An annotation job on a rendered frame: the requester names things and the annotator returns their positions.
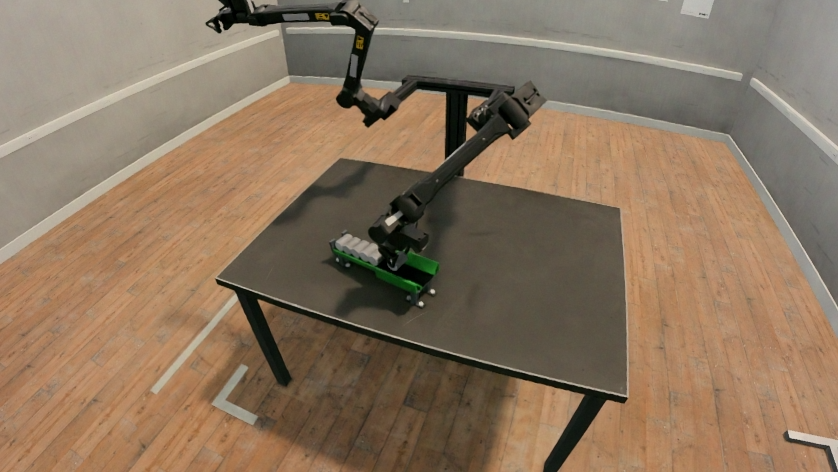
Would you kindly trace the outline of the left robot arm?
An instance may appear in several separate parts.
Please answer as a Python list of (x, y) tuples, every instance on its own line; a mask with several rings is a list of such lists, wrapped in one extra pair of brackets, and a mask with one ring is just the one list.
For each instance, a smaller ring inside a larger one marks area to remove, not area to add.
[[(412, 227), (411, 222), (418, 221), (439, 190), (493, 142), (505, 134), (513, 140), (525, 131), (532, 124), (528, 119), (546, 102), (529, 80), (514, 95), (508, 96), (501, 92), (488, 104), (490, 107), (484, 109), (479, 105), (470, 119), (480, 129), (485, 126), (431, 174), (396, 196), (369, 228), (370, 238), (378, 244), (383, 244), (389, 238), (389, 243), (398, 248), (406, 242), (416, 254), (423, 251), (429, 243), (429, 233)], [(395, 231), (404, 224), (404, 228)]]

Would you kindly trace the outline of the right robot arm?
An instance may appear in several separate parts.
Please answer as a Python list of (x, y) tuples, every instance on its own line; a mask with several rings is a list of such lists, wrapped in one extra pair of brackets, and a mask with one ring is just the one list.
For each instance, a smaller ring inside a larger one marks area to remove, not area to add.
[(235, 12), (237, 11), (236, 18), (239, 23), (248, 23), (258, 27), (277, 23), (330, 21), (332, 26), (348, 26), (355, 29), (346, 78), (343, 88), (336, 96), (336, 102), (345, 109), (350, 109), (352, 106), (358, 107), (365, 115), (362, 121), (364, 124), (383, 110), (387, 99), (383, 97), (378, 100), (370, 96), (363, 91), (360, 84), (373, 30), (378, 25), (379, 19), (359, 4), (359, 1), (342, 0), (329, 4), (285, 6), (262, 4), (257, 7), (252, 0), (218, 1), (228, 8), (222, 13), (225, 21), (236, 21)]

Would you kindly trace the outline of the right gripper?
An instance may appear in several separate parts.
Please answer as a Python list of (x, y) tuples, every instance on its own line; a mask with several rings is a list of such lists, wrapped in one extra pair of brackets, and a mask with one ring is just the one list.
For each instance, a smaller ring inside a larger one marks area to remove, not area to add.
[[(225, 10), (223, 10), (223, 9), (225, 9), (225, 8), (226, 8), (225, 6), (223, 6), (222, 8), (220, 8), (220, 9), (219, 9), (219, 13), (218, 13), (215, 17), (213, 17), (213, 18), (211, 18), (210, 20), (208, 20), (207, 22), (205, 22), (206, 26), (208, 26), (208, 27), (212, 28), (212, 29), (213, 29), (214, 31), (216, 31), (218, 34), (220, 34), (220, 33), (222, 32), (222, 30), (221, 30), (221, 28), (220, 28), (220, 27), (221, 27), (221, 25), (220, 25), (220, 23), (219, 23), (218, 21), (222, 22), (222, 24), (223, 24), (223, 29), (224, 29), (224, 30), (228, 30), (228, 29), (229, 29), (229, 28), (230, 28), (233, 24), (241, 24), (241, 23), (239, 23), (239, 22), (237, 21), (237, 18), (236, 18), (237, 11), (235, 12), (235, 19), (236, 19), (236, 21), (225, 21), (225, 19), (224, 19), (223, 15), (222, 15), (222, 13), (225, 11)], [(209, 23), (213, 23), (215, 27), (214, 27), (214, 26), (212, 26), (212, 25), (209, 25)]]

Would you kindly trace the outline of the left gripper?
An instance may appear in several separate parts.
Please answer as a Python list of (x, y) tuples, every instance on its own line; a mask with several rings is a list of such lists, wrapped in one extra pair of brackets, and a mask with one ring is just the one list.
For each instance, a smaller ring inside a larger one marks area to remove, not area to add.
[[(404, 226), (405, 226), (405, 224), (402, 227), (397, 228), (395, 231), (401, 230), (402, 228), (404, 228)], [(411, 247), (406, 242), (399, 248), (395, 247), (395, 246), (393, 246), (389, 243), (389, 238), (383, 244), (378, 244), (378, 252), (386, 259), (387, 263), (392, 268), (394, 268), (394, 266), (396, 264), (396, 261), (398, 259), (398, 256), (399, 256), (399, 254), (395, 253), (395, 251), (396, 250), (403, 251), (405, 249), (404, 253), (406, 253), (406, 255), (407, 255), (410, 248)], [(390, 262), (389, 257), (387, 255), (392, 259), (392, 263)]]

